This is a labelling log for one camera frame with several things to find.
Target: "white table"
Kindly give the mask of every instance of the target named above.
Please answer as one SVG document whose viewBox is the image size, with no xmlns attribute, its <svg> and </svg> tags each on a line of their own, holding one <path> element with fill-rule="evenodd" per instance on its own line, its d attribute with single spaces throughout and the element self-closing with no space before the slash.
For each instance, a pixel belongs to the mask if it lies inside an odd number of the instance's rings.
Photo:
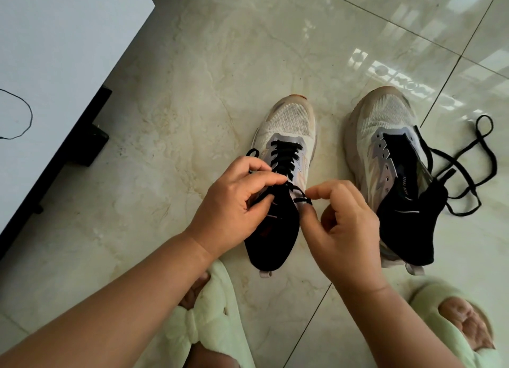
<svg viewBox="0 0 509 368">
<path fill-rule="evenodd" d="M 0 0 L 0 88 L 33 124 L 0 140 L 0 233 L 154 8 L 152 0 Z M 29 111 L 0 92 L 0 136 Z"/>
</svg>

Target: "sneaker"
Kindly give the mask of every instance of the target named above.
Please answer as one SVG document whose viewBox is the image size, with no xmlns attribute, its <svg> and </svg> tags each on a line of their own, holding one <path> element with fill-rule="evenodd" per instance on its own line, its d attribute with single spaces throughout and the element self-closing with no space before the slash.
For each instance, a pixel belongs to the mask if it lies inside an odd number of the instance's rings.
<svg viewBox="0 0 509 368">
<path fill-rule="evenodd" d="M 479 132 L 479 121 L 488 118 L 491 130 Z M 451 157 L 431 149 L 421 137 L 417 116 L 408 99 L 394 87 L 381 87 L 366 95 L 350 114 L 344 135 L 347 164 L 355 183 L 380 220 L 380 256 L 382 266 L 406 264 L 411 274 L 423 274 L 423 266 L 434 261 L 433 232 L 438 215 L 445 206 L 453 215 L 473 214 L 481 206 L 476 187 L 497 172 L 495 155 L 484 138 L 493 130 L 493 121 L 481 115 L 476 136 L 470 145 Z M 477 143 L 492 161 L 490 175 L 475 183 L 458 158 Z M 432 152 L 449 161 L 435 177 Z M 455 166 L 468 183 L 459 199 L 471 192 L 477 206 L 456 213 L 447 203 L 444 184 Z"/>
<path fill-rule="evenodd" d="M 317 142 L 315 114 L 302 95 L 278 101 L 258 128 L 247 155 L 269 164 L 273 172 L 286 175 L 288 182 L 270 186 L 254 198 L 274 195 L 268 215 L 245 240 L 249 259 L 262 277 L 281 267 L 299 234 L 299 203 L 311 203 L 304 191 L 309 164 Z"/>
</svg>

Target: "floor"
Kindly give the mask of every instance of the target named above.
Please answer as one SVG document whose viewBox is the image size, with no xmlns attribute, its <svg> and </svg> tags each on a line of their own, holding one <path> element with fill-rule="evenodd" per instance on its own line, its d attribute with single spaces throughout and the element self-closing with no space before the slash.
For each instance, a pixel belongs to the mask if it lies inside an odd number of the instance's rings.
<svg viewBox="0 0 509 368">
<path fill-rule="evenodd" d="M 156 9 L 106 85 L 97 123 L 111 140 L 88 169 L 66 167 L 0 263 L 3 351 L 121 275 L 183 230 L 209 185 L 244 154 L 271 105 L 312 101 L 320 135 L 309 185 L 351 178 L 345 116 L 373 88 L 409 98 L 432 147 L 455 153 L 490 114 L 498 175 L 471 217 L 440 216 L 429 275 L 468 291 L 494 319 L 509 359 L 508 0 L 154 0 Z M 480 150 L 463 164 L 489 172 Z M 460 177 L 451 193 L 464 187 Z M 468 207 L 455 204 L 458 209 Z M 324 204 L 317 204 L 322 210 Z M 375 366 L 300 235 L 261 280 L 243 246 L 222 258 L 258 367 Z M 386 274 L 408 297 L 422 283 Z M 138 367 L 168 365 L 156 337 Z"/>
</svg>

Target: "black shoelace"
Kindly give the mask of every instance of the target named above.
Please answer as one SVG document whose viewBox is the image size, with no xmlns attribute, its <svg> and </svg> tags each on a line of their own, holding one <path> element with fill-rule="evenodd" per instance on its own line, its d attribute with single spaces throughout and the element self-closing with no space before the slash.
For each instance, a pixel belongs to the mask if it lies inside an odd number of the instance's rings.
<svg viewBox="0 0 509 368">
<path fill-rule="evenodd" d="M 479 130 L 479 121 L 482 118 L 487 118 L 490 121 L 490 124 L 491 124 L 490 130 L 487 133 L 485 133 L 485 134 L 481 134 L 481 132 Z M 463 192 L 461 192 L 458 196 L 456 196 L 456 197 L 449 197 L 449 199 L 461 199 L 464 196 L 466 196 L 469 192 L 471 192 L 472 195 L 477 199 L 477 206 L 475 206 L 472 210 L 469 210 L 469 211 L 464 212 L 464 213 L 457 213 L 457 212 L 455 212 L 453 210 L 453 208 L 450 206 L 450 204 L 446 203 L 449 212 L 452 215 L 455 215 L 455 216 L 458 216 L 458 217 L 465 217 L 465 216 L 474 214 L 477 210 L 479 210 L 479 207 L 482 206 L 482 203 L 481 203 L 481 201 L 479 199 L 479 196 L 477 195 L 477 189 L 476 188 L 479 187 L 482 184 L 485 184 L 488 180 L 492 179 L 497 174 L 497 158 L 495 157 L 495 154 L 493 153 L 493 151 L 491 151 L 491 149 L 486 144 L 486 141 L 484 140 L 484 138 L 487 137 L 493 131 L 493 119 L 491 117 L 489 117 L 488 115 L 486 115 L 486 114 L 479 116 L 477 118 L 477 120 L 475 121 L 475 136 L 476 136 L 476 139 L 472 143 L 470 143 L 468 146 L 466 146 L 464 149 L 462 149 L 460 152 L 458 152 L 455 156 L 450 156 L 449 154 L 446 154 L 443 151 L 437 150 L 435 148 L 428 147 L 428 145 L 424 141 L 423 137 L 420 135 L 419 130 L 417 129 L 417 127 L 414 127 L 414 129 L 415 129 L 415 132 L 417 133 L 417 135 L 419 136 L 420 144 L 423 147 L 423 150 L 424 150 L 424 153 L 426 154 L 426 157 L 428 158 L 428 171 L 429 171 L 429 173 L 431 174 L 431 171 L 433 170 L 433 155 L 432 155 L 432 153 L 434 153 L 434 154 L 436 154 L 438 156 L 441 156 L 442 158 L 444 158 L 445 160 L 447 160 L 449 162 L 449 164 L 447 166 L 445 166 L 442 170 L 440 170 L 436 174 L 435 178 L 438 178 L 438 177 L 440 177 L 443 174 L 443 176 L 439 179 L 439 181 L 442 184 L 445 184 L 446 181 L 456 173 L 456 170 L 452 168 L 454 166 L 454 167 L 456 167 L 461 172 L 461 175 L 463 175 L 463 177 L 465 178 L 465 181 L 468 184 L 466 189 L 463 190 Z M 481 145 L 482 149 L 487 153 L 488 157 L 490 158 L 490 161 L 491 161 L 491 172 L 490 172 L 490 174 L 486 178 L 484 178 L 483 180 L 481 180 L 478 183 L 475 183 L 474 180 L 472 179 L 472 177 L 470 176 L 470 174 L 468 173 L 468 171 L 465 169 L 465 167 L 463 167 L 463 165 L 461 163 L 459 163 L 458 159 L 465 152 L 471 150 L 477 144 Z"/>
<path fill-rule="evenodd" d="M 274 155 L 274 159 L 272 159 L 270 166 L 273 167 L 272 171 L 277 172 L 278 174 L 283 174 L 288 177 L 289 180 L 293 180 L 292 171 L 295 170 L 295 160 L 299 160 L 299 156 L 297 152 L 302 150 L 302 146 L 298 143 L 292 143 L 291 141 L 283 141 L 283 140 L 275 140 L 271 142 L 271 146 L 275 146 L 275 149 L 272 150 L 272 154 Z M 260 152 L 256 148 L 250 149 L 246 156 L 251 156 L 254 153 L 255 157 L 258 158 L 260 156 Z M 294 198 L 294 202 L 306 202 L 312 205 L 311 199 L 307 198 L 304 191 L 300 189 L 300 187 L 294 185 L 287 181 L 283 184 L 288 187 L 291 191 L 299 191 L 302 194 L 302 197 Z"/>
</svg>

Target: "hand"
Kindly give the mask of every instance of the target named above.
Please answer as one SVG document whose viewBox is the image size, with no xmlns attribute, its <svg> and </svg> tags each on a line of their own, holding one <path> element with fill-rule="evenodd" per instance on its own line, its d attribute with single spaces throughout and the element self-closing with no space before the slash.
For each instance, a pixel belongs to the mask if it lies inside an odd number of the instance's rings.
<svg viewBox="0 0 509 368">
<path fill-rule="evenodd" d="M 373 292 L 387 285 L 379 253 L 379 222 L 350 181 L 331 180 L 306 191 L 329 199 L 318 222 L 311 205 L 301 208 L 300 226 L 322 272 L 340 289 Z"/>
<path fill-rule="evenodd" d="M 269 194 L 250 208 L 246 201 L 265 186 L 287 180 L 261 159 L 237 158 L 210 186 L 185 233 L 217 259 L 255 231 L 269 212 L 274 196 Z"/>
</svg>

